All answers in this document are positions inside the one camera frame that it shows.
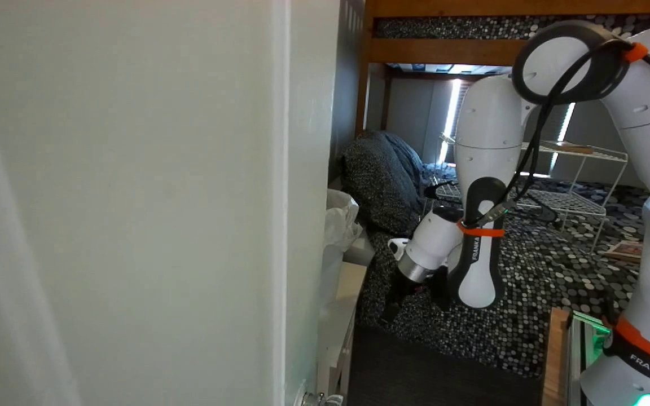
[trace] dark floor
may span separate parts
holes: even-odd
[[[540,383],[356,326],[347,406],[534,406]]]

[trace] wooden bed frame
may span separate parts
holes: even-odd
[[[380,17],[650,15],[650,0],[366,0],[356,128],[366,122],[369,62],[512,65],[524,40],[377,37]]]

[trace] floor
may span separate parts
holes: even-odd
[[[536,406],[540,383],[356,326],[347,406]]]

